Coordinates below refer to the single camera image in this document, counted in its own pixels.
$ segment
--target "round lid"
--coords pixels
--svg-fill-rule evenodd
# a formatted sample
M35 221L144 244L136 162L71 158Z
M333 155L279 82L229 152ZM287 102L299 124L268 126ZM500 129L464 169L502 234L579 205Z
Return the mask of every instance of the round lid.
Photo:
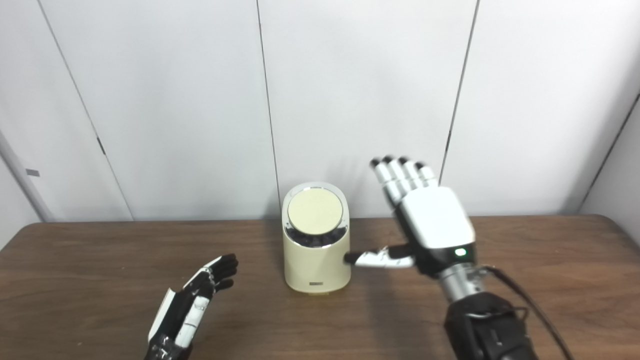
M303 190L289 203L289 221L297 230L318 235L335 229L342 220L342 203L327 189Z

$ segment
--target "panel seam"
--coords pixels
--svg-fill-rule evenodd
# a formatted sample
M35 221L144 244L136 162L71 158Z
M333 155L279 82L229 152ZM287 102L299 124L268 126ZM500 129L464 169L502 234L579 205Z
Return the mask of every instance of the panel seam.
M456 114L458 112L458 102L460 101L460 93L462 91L462 84L465 80L465 71L467 70L467 60L469 58L469 50L471 49L471 40L474 37L474 30L476 28L476 19L478 15L478 9L480 9L480 0L476 1L476 9L474 10L474 18L471 22L471 30L469 31L469 40L467 41L467 50L465 51L465 60L462 63L462 71L460 72L460 82L458 83L458 92L456 93L456 102L453 105L453 114L451 115L451 123L449 124L449 134L447 135L447 143L444 148L444 156L442 157L442 166L440 167L439 183L442 183L442 177L444 175L444 165L447 161L447 155L449 153L449 145L451 144L451 134L453 132L453 124L456 120Z
M591 190L593 189L593 186L596 184L596 181L600 177L600 174L602 173L602 169L605 167L605 164L607 163L607 160L609 159L609 156L611 155L611 152L613 151L613 148L616 146L616 143L618 143L618 139L620 139L620 134L622 134L622 131L624 130L625 126L627 126L627 122L629 122L629 118L631 117L631 114L633 114L633 112L634 112L634 110L635 110L635 108L636 108L636 106L638 104L638 100L640 100L640 93L638 93L636 95L636 99L631 104L631 109L629 109L629 112L627 113L627 116L625 117L625 120L622 122L622 125L620 126L620 129L618 130L618 133L616 134L616 137L613 139L613 142L611 143L611 146L609 147L609 150L607 151L607 154L605 155L604 159L602 160L602 163L600 164L600 168L598 168L598 172L596 172L596 175L593 177L593 180L592 180L591 184L589 185L589 188L587 189L587 192L584 194L584 197L582 198L582 201L580 202L580 206L578 206L578 210L577 210L578 213L580 213L580 211L582 210L582 207L584 206L584 203L587 201L587 197L589 197L589 194L591 193Z
M56 48L58 48L58 53L60 53L60 57L62 58L62 62L65 64L65 68L67 69L67 73L69 74L69 78L71 79L71 82L74 85L74 88L76 90L76 93L78 95L78 98L80 99L80 103L82 104L82 107L84 109L84 114L86 115L87 119L89 120L89 124L91 124L91 129L93 130L93 133L95 134L95 136L100 139L100 136L98 135L98 131L95 128L95 124L93 123L93 119L91 118L91 115L89 114L89 109L86 107L86 104L84 103L84 98L82 96L82 94L80 93L80 89L78 88L78 85L76 83L76 79L73 75L73 73L71 72L71 68L69 67L69 63L67 62L67 58L65 57L64 53L62 52L62 48L60 47L60 43L58 42L58 38L56 37L56 34L53 32L53 27L51 26L51 22L49 21L49 17L47 16L47 13L44 11L44 6L42 6L42 1L41 0L36 0L38 2L38 6L40 7L40 11L42 12L42 17L44 17L44 21L47 23L47 27L49 28L49 32L51 33L51 36L53 37L53 41L56 44ZM111 171L111 175L113 176L113 179L116 182L116 185L118 186L118 191L120 192L120 195L122 196L122 200L124 201L125 206L127 206L127 211L129 212L129 216L131 216L131 219L133 221L135 221L136 219L133 217L133 212L131 211L131 207L129 206L129 202L127 202L127 197L124 195L124 192L122 191L122 186L120 185L120 182L118 181L118 177L116 176L116 173L113 171L113 166L111 165L111 162L109 161L109 158L106 156L106 153L104 152L104 147L102 146L102 142L100 143L100 148L101 151L104 153L104 158L107 161L107 165L109 166L109 169Z
M278 180L278 161L276 159L276 144L273 137L273 121L271 119L271 99L269 98L269 83L267 81L267 65L264 59L264 41L262 39L262 21L260 19L259 0L255 0L255 7L258 13L258 32L260 33L260 51L262 52L262 69L264 71L264 89L267 95L267 111L269 113L269 130L271 131L271 149L273 151L273 167L276 175L276 190L278 192L278 209L282 213L282 198L280 197L280 181Z

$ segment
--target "black cable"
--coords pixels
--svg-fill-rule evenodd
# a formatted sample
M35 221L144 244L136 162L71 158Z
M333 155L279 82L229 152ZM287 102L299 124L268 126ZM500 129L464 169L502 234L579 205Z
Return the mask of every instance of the black cable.
M515 282L502 270L489 265L485 265L484 269L487 272L490 272L491 274L493 274L493 276L498 278L498 280L502 281L506 286L511 288L513 292L515 292L520 297L522 297L525 300L525 302L533 309L536 315L538 315L538 318L542 321L542 324L544 324L544 326L547 328L547 331L551 334L551 336L553 336L554 340L558 344L558 347L560 347L560 350L562 350L564 357L567 358L567 360L575 360L573 355L569 351L569 348L566 346L566 343L562 339L562 336L560 336L560 333L558 332L556 327L554 327L554 325L551 323L551 320L549 320L549 318L545 315L545 313L542 311L540 306L538 306L535 303L535 301L533 301L531 296L529 296L529 294L520 285L518 285L517 282Z

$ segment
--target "silver rim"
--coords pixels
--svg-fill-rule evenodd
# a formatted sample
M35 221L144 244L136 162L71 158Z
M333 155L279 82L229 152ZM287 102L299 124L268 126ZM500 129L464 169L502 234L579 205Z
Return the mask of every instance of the silver rim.
M289 219L289 203L291 202L291 199L293 199L293 197L298 193L313 188L329 190L338 197L338 199L340 200L340 205L342 205L342 217L340 218L340 222L328 233L319 235L309 235L302 233L301 231L297 230L293 226L293 224L291 224L291 220ZM285 195L284 197L284 201L282 204L282 225L288 237L299 246L320 249L329 247L343 238L348 230L349 208L347 207L347 199L344 197L344 194L342 193L342 191L340 191L340 189L329 183L314 181L311 183L303 183L294 186L294 188L289 190L287 195Z

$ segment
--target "wooden table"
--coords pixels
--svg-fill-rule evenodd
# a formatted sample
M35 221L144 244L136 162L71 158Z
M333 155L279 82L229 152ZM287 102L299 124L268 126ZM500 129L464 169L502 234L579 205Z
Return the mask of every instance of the wooden table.
M577 359L640 359L640 252L599 216L476 217L480 260L539 302ZM352 221L352 249L402 243L392 219ZM436 283L356 268L325 296L284 283L277 221L35 224L0 252L0 359L141 359L167 287L235 252L192 360L454 359ZM516 304L495 280L493 292ZM532 316L540 359L560 359Z

